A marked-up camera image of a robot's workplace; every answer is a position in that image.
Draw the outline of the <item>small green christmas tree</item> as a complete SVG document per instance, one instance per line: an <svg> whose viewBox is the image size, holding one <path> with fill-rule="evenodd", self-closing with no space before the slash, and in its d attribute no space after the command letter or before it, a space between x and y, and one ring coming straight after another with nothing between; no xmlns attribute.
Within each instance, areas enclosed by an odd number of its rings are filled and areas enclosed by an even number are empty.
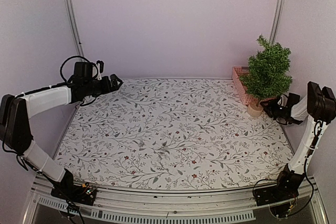
<svg viewBox="0 0 336 224"><path fill-rule="evenodd" d="M292 84L292 76L288 75L291 50L278 42L272 44L263 35L259 35L257 43L263 50L249 57L249 72L239 77L247 93L257 100L247 107L253 117L261 116L262 101L281 96Z"/></svg>

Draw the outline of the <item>pink plastic basket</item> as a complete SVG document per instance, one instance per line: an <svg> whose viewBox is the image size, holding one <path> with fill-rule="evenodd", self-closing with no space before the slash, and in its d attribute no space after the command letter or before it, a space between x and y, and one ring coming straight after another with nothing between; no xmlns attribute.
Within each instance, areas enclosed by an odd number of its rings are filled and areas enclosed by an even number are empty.
<svg viewBox="0 0 336 224"><path fill-rule="evenodd" d="M233 66L232 68L232 80L237 89L238 96L243 105L249 105L250 103L257 102L257 99L251 94L247 93L247 88L240 80L240 76L247 75L249 73L248 67Z"/></svg>

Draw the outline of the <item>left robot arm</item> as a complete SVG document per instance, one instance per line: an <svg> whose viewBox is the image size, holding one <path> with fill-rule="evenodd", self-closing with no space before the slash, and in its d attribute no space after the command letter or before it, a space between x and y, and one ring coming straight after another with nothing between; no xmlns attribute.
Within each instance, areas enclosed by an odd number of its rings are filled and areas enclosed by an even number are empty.
<svg viewBox="0 0 336 224"><path fill-rule="evenodd" d="M104 63L91 62L83 57L74 65L73 74L62 82L19 95L7 94L1 100L1 141L3 151L14 154L18 164L44 175L67 200L78 195L73 174L58 165L32 135L30 120L51 109L80 103L85 106L86 97L96 99L101 95L118 91L123 81L116 75L103 76Z"/></svg>

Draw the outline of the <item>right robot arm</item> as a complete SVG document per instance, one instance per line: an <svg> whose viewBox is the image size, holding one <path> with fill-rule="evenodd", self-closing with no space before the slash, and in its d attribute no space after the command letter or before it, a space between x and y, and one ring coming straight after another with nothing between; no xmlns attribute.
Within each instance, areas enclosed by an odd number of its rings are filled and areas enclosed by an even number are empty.
<svg viewBox="0 0 336 224"><path fill-rule="evenodd" d="M260 104L270 118L275 121L282 119L284 125L299 125L307 120L293 158L280 172L277 185L271 190L271 196L276 201L282 201L300 186L321 137L335 119L335 96L331 88L320 88L317 83L310 81L304 98L290 93L285 105L282 105L281 97Z"/></svg>

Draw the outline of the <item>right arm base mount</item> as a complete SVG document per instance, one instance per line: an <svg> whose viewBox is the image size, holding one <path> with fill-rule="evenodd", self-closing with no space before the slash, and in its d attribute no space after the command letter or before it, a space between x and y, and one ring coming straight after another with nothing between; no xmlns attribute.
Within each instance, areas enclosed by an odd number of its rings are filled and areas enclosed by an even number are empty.
<svg viewBox="0 0 336 224"><path fill-rule="evenodd" d="M257 206L269 206L270 213L278 219L289 217L297 203L298 190L279 189L277 185L257 188L259 183L266 181L271 179L261 179L253 186L252 194Z"/></svg>

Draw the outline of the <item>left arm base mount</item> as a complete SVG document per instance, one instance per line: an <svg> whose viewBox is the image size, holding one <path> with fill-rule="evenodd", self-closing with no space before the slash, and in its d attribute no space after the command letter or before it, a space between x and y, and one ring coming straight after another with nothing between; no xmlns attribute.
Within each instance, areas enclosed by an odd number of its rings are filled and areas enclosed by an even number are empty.
<svg viewBox="0 0 336 224"><path fill-rule="evenodd" d="M82 185L56 184L51 191L51 195L74 203L93 206L97 195L97 188L89 183Z"/></svg>

